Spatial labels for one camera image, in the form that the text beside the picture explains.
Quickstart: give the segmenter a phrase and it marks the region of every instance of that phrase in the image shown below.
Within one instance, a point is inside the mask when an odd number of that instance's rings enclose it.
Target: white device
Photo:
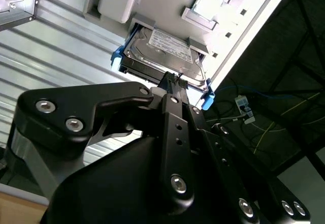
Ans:
[[[248,118],[243,118],[245,124],[255,122],[255,117],[252,109],[249,107],[248,99],[244,95],[239,95],[235,98],[236,105],[241,115],[246,114]]]
[[[98,11],[119,23],[126,23],[135,0],[100,0]]]

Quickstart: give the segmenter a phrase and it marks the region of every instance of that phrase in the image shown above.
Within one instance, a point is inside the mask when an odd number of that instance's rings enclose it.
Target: wooden surface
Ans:
[[[47,206],[0,193],[0,224],[36,224]]]

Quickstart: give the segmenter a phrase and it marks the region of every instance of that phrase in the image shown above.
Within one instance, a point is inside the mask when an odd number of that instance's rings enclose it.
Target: hard drive label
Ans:
[[[193,64],[191,49],[188,45],[159,30],[155,29],[152,32],[149,44]]]

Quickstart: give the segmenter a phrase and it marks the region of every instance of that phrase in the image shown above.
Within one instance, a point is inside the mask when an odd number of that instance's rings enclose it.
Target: white plastic block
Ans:
[[[120,23],[126,23],[130,17],[135,0],[100,0],[98,11]]]

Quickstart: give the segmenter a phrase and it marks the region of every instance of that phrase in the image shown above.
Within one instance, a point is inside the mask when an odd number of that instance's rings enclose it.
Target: metal frame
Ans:
[[[15,8],[0,13],[0,31],[35,20],[37,0],[13,1]]]
[[[304,21],[306,23],[307,31],[302,36],[298,46],[296,47],[295,51],[293,52],[291,58],[288,60],[288,62],[283,67],[282,71],[279,73],[279,75],[274,80],[273,84],[271,85],[268,92],[263,92],[264,94],[272,94],[272,95],[280,95],[280,94],[293,94],[297,97],[300,97],[299,94],[305,94],[305,93],[322,93],[324,92],[325,87],[325,80],[318,74],[316,74],[312,69],[308,68],[304,64],[301,63],[301,61],[298,59],[298,55],[304,45],[306,44],[308,38],[310,37],[313,45],[315,47],[319,62],[325,71],[325,57],[321,50],[321,47],[318,43],[315,31],[313,29],[313,26],[311,24],[311,21],[308,17],[307,10],[305,8],[305,5],[303,3],[303,0],[296,0],[299,6],[299,9],[301,11],[302,17],[304,18]],[[296,66],[298,67],[303,73],[308,75],[310,78],[312,78],[314,81],[319,83],[322,88],[321,89],[309,89],[309,90],[287,90],[287,91],[275,91],[278,84],[282,81],[288,70],[292,67]],[[305,108],[304,111],[308,111],[317,101],[318,98],[315,98],[313,101],[309,101],[310,105]],[[283,163],[278,169],[275,169],[274,172],[277,174],[280,174],[281,172],[285,171],[287,168],[292,166],[294,163],[296,163],[298,160],[302,159],[304,156],[306,156],[309,161],[313,164],[314,168],[317,170],[317,172],[320,174],[320,176],[325,180],[325,164],[319,159],[316,152],[320,149],[322,149],[324,146],[321,146],[320,142],[322,142],[323,136],[319,137],[317,140],[315,140],[311,144],[307,144],[307,142],[304,141],[303,137],[299,135],[300,132],[300,126],[297,123],[293,123],[288,121],[282,116],[277,115],[276,113],[268,110],[267,108],[263,108],[261,105],[258,104],[258,102],[254,99],[252,99],[250,106],[252,109],[257,110],[259,113],[264,115],[265,117],[271,119],[273,122],[285,127],[288,132],[290,133],[291,137],[297,142],[299,145],[301,152],[294,155],[292,158],[287,160],[287,162]]]

